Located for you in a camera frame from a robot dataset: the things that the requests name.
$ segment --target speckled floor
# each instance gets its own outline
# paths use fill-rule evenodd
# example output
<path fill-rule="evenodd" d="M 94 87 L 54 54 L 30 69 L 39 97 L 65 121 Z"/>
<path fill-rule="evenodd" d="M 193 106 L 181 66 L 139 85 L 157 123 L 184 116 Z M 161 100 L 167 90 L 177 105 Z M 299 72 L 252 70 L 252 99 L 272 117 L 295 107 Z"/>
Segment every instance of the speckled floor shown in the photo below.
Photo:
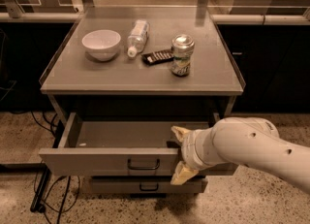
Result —
<path fill-rule="evenodd" d="M 34 113 L 44 125 L 42 115 Z M 281 137 L 310 146 L 310 114 L 235 114 L 272 121 Z M 29 112 L 0 112 L 1 163 L 40 162 L 38 149 L 50 147 L 53 137 L 38 126 Z M 47 189 L 58 177 L 52 176 Z M 239 167 L 233 176 L 209 176 L 204 193 L 135 199 L 128 195 L 90 194 L 86 179 L 72 177 L 60 223 L 310 223 L 310 195 L 275 176 Z M 0 175 L 0 223 L 48 223 L 30 211 L 35 173 Z M 67 179 L 51 189 L 47 203 L 59 210 Z M 46 208 L 50 223 L 58 213 Z"/>

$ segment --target bottle cap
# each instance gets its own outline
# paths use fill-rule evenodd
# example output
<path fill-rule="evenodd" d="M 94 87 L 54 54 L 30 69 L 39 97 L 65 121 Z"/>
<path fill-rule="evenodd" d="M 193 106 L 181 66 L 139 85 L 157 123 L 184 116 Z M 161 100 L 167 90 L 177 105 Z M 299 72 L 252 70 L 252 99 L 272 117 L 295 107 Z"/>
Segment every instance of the bottle cap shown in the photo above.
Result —
<path fill-rule="evenodd" d="M 136 57 L 137 55 L 137 49 L 135 47 L 129 47 L 127 51 L 128 56 L 130 57 Z"/>

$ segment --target black handle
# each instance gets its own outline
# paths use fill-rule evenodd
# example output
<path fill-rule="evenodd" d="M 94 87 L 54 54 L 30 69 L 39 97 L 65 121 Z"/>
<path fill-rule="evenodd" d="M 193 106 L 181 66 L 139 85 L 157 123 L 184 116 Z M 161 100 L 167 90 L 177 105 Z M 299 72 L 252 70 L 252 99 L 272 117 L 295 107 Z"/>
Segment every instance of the black handle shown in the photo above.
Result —
<path fill-rule="evenodd" d="M 132 160 L 131 159 L 128 159 L 128 161 L 127 161 L 127 167 L 128 167 L 128 169 L 130 169 L 130 170 L 148 170 L 148 171 L 151 171 L 151 170 L 156 170 L 156 169 L 158 169 L 159 168 L 159 166 L 160 166 L 160 160 L 159 159 L 157 159 L 156 160 L 156 165 L 154 166 L 154 167 L 139 167 L 139 166 L 132 166 L 131 165 L 132 164 Z"/>
<path fill-rule="evenodd" d="M 158 185 L 158 183 L 156 183 L 156 187 L 155 188 L 153 188 L 153 189 L 151 189 L 151 188 L 142 188 L 142 184 L 140 184 L 139 185 L 139 190 L 140 191 L 157 191 L 158 190 L 158 188 L 159 188 L 159 185 Z"/>

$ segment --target drawer front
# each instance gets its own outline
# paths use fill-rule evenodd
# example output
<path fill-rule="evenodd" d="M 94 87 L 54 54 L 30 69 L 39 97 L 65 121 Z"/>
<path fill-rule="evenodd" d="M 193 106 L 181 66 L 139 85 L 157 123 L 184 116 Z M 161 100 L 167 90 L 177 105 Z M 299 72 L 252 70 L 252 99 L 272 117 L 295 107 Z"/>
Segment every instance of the drawer front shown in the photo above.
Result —
<path fill-rule="evenodd" d="M 44 148 L 40 156 L 58 176 L 171 176 L 175 148 Z"/>
<path fill-rule="evenodd" d="M 170 177 L 109 177 L 91 179 L 89 190 L 94 194 L 195 194 L 204 192 L 206 185 L 205 178 L 194 178 L 183 185 L 171 185 Z"/>

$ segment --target white bottle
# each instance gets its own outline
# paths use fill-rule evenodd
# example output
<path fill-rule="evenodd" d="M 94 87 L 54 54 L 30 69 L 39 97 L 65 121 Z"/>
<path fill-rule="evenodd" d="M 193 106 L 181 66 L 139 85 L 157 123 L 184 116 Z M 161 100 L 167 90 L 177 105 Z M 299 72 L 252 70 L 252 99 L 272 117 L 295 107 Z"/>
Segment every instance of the white bottle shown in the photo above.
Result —
<path fill-rule="evenodd" d="M 127 54 L 135 58 L 137 53 L 142 52 L 149 35 L 149 23 L 144 19 L 138 19 L 127 39 Z"/>

